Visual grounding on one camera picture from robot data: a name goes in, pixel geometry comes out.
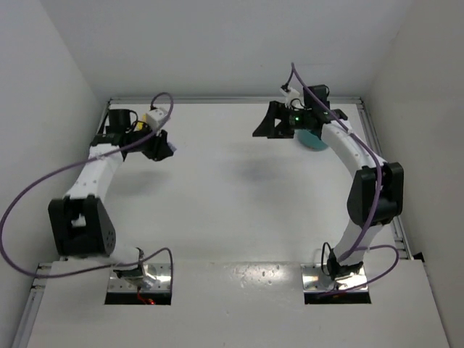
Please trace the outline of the purple lego brick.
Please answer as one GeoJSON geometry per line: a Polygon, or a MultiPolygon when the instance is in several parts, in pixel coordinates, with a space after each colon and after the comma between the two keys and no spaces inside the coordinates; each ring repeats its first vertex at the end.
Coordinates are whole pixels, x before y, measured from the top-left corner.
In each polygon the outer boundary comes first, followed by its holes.
{"type": "Polygon", "coordinates": [[[168,146],[170,147],[172,153],[175,153],[177,151],[177,148],[172,143],[169,143],[168,146]]]}

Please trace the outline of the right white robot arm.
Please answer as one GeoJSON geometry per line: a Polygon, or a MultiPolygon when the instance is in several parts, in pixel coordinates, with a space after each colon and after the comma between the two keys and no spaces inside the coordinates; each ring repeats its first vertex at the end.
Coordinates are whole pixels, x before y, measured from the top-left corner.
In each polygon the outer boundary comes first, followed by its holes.
{"type": "Polygon", "coordinates": [[[404,169],[377,155],[354,132],[345,113],[330,107],[327,86],[311,86],[300,94],[284,84],[281,93],[285,100],[269,103],[252,135],[291,138],[296,131],[308,131],[344,164],[352,177],[347,198],[349,222],[324,269],[332,279],[348,276],[363,266],[377,234],[402,213],[404,169]]]}

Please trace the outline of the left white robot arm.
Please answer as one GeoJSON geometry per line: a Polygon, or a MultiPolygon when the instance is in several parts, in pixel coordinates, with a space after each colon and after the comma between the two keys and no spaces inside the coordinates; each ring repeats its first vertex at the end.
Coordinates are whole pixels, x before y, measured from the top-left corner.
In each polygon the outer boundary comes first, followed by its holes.
{"type": "Polygon", "coordinates": [[[104,207],[116,170],[130,153],[140,152],[159,162],[173,156],[174,147],[163,130],[167,111],[152,107],[139,118],[130,109],[111,109],[89,148],[89,161],[61,199],[48,206],[51,229],[59,255],[94,258],[111,265],[119,278],[140,281],[147,276],[144,252],[117,240],[104,207]]]}

